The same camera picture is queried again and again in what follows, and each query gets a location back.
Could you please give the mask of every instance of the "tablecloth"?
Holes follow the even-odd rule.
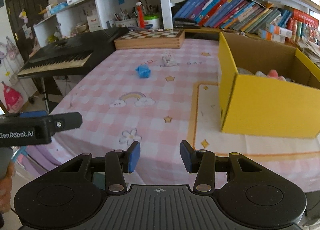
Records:
[[[217,41],[186,39],[181,49],[117,50],[91,71],[56,107],[53,114],[78,111],[80,129],[58,133],[46,150],[63,163],[91,152],[104,156],[141,143],[141,157],[131,184],[190,184],[180,158],[180,142],[217,155],[241,152],[300,186],[320,190],[319,139],[285,139],[221,133],[217,87]],[[162,56],[177,65],[164,67]],[[141,64],[151,70],[140,79]],[[216,188],[226,183],[216,174]]]

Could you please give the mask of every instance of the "blue crumpled object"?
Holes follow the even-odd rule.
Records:
[[[143,64],[140,65],[138,68],[136,68],[136,71],[138,72],[139,78],[149,78],[151,70],[149,69],[148,65]]]

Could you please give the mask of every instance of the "green lid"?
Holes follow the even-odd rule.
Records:
[[[153,19],[158,19],[158,15],[149,15],[149,16],[144,16],[143,20],[153,20]]]

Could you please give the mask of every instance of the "orange and white box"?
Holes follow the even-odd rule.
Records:
[[[279,43],[285,42],[284,36],[270,33],[266,30],[259,29],[258,35],[259,35],[259,37],[266,39],[266,40],[275,41],[275,42],[279,42]]]
[[[292,31],[289,29],[285,29],[276,25],[266,24],[266,31],[278,35],[282,35],[284,37],[291,38],[292,37]]]

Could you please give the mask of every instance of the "crosshair symbol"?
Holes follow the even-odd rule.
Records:
[[[162,192],[164,192],[165,190],[164,189],[162,189],[162,188],[158,188],[158,189],[156,189],[156,192],[158,192],[158,193],[162,193]]]

